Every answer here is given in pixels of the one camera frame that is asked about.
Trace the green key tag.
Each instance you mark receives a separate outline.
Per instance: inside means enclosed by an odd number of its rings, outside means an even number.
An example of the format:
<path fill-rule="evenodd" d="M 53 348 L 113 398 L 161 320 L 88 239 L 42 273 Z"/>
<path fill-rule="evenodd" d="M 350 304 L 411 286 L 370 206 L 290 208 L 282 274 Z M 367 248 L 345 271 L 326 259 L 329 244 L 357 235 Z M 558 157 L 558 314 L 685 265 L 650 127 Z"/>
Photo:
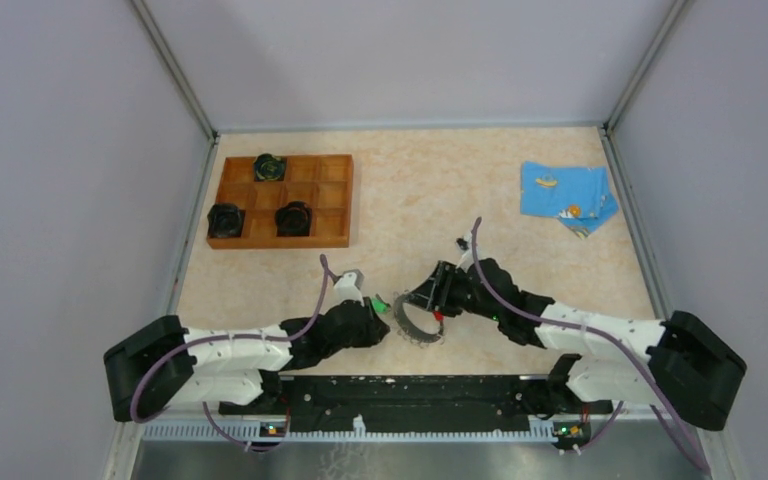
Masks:
<path fill-rule="evenodd" d="M 387 302 L 379 298 L 372 298 L 371 305 L 377 314 L 387 314 L 391 309 Z"/>

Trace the large metal keyring red grip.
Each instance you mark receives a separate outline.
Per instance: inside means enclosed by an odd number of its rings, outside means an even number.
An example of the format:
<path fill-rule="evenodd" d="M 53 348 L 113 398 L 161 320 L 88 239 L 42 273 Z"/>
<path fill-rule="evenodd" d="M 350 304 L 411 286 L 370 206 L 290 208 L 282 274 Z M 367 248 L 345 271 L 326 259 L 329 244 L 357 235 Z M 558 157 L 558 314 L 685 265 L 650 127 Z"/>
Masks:
<path fill-rule="evenodd" d="M 408 292 L 399 293 L 395 296 L 393 304 L 391 305 L 393 318 L 401 331 L 400 335 L 420 348 L 443 342 L 445 337 L 445 326 L 442 323 L 438 324 L 436 332 L 427 332 L 410 320 L 405 311 L 405 304 L 409 297 L 410 294 Z"/>

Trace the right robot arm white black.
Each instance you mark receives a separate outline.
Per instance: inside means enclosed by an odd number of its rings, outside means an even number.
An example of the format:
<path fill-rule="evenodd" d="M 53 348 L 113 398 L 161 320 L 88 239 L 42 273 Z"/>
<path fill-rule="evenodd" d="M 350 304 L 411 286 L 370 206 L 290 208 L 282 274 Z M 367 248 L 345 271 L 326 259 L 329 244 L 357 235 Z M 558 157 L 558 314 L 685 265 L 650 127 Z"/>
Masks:
<path fill-rule="evenodd" d="M 674 412 L 708 431 L 724 429 L 746 362 L 698 316 L 612 317 L 520 289 L 493 259 L 468 268 L 439 262 L 405 297 L 442 317 L 469 313 L 495 321 L 512 342 L 562 357 L 546 385 L 549 404 L 572 412 L 583 402 L 625 401 Z"/>

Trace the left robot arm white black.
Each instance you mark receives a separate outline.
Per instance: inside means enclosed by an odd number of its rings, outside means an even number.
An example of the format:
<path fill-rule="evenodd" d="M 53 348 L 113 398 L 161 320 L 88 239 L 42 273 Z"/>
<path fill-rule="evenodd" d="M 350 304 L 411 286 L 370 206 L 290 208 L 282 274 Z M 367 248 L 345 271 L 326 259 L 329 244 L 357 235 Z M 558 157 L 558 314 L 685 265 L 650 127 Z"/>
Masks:
<path fill-rule="evenodd" d="M 389 332 L 369 299 L 346 300 L 316 319 L 252 330 L 197 329 L 166 315 L 105 352 L 113 417 L 147 421 L 167 407 L 202 402 L 268 413 L 281 397 L 270 374 L 312 368 L 344 349 L 376 346 Z"/>

